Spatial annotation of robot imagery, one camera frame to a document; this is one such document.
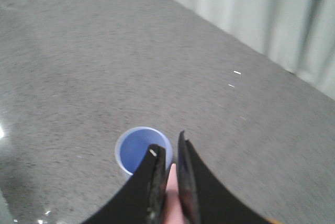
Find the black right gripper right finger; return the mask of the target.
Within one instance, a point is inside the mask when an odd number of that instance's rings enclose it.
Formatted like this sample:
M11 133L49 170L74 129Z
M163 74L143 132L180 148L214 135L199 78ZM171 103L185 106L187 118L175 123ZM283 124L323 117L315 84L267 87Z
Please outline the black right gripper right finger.
M177 181L184 215L190 223L270 223L228 190L181 131Z

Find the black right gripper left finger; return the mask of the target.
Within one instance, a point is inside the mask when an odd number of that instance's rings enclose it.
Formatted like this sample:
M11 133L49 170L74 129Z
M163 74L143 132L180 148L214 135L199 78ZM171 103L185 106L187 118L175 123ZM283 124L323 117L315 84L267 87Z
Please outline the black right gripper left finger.
M133 175L84 223L163 223L168 175L165 148L151 144Z

